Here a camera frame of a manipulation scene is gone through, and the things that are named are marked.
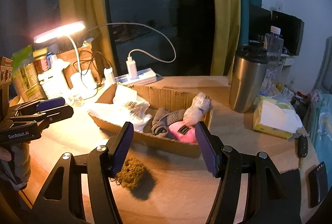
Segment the wall outlet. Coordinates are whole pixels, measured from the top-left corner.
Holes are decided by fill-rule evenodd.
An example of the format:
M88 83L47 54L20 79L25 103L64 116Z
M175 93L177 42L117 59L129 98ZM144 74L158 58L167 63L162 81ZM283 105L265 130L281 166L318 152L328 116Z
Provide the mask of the wall outlet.
M276 9L279 12L283 12L283 3L276 1Z

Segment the black lid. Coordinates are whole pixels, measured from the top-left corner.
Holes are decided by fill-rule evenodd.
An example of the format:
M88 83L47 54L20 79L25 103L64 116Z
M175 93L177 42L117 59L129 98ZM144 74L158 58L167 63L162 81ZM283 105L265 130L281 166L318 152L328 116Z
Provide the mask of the black lid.
M267 51L263 47L242 45L236 51L235 55L250 62L268 64L269 61L266 53Z

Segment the yellow tissue package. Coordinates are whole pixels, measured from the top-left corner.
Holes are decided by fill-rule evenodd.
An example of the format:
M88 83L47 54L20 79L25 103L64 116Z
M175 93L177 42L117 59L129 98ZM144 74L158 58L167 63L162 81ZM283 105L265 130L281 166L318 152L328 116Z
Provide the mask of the yellow tissue package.
M283 103L281 101L271 99L269 97L259 96L258 104L257 104L257 106L255 108L255 111L254 111L254 120L253 120L252 129L256 130L256 131L263 132L263 133L267 133L267 134L270 134L270 135L273 135L273 136L277 136L277 137L280 137L280 138L283 138L283 139L289 139L290 137L292 137L293 133L290 133L290 132L284 131L284 130L280 130L280 129L276 129L276 128L272 128L272 127L268 127L268 126L265 126L265 125L260 123L261 122L262 110L263 110L263 100L267 100L268 102L271 102L271 103L277 105L281 109L289 109L289 110L292 109L290 104L286 104L286 103Z

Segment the human hand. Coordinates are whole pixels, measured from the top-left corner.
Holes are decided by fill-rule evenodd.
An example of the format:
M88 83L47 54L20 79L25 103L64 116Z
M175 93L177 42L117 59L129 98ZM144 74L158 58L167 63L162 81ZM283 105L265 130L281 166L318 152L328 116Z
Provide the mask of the human hand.
M11 161L12 155L3 147L0 147L0 160Z

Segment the clear water bottle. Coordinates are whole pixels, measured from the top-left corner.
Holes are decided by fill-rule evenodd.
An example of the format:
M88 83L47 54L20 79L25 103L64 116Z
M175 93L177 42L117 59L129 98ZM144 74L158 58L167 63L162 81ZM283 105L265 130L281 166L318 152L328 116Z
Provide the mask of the clear water bottle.
M265 34L264 48L267 50L268 65L263 85L266 84L264 93L269 94L283 49L283 39L280 37L280 28L271 26L271 32Z

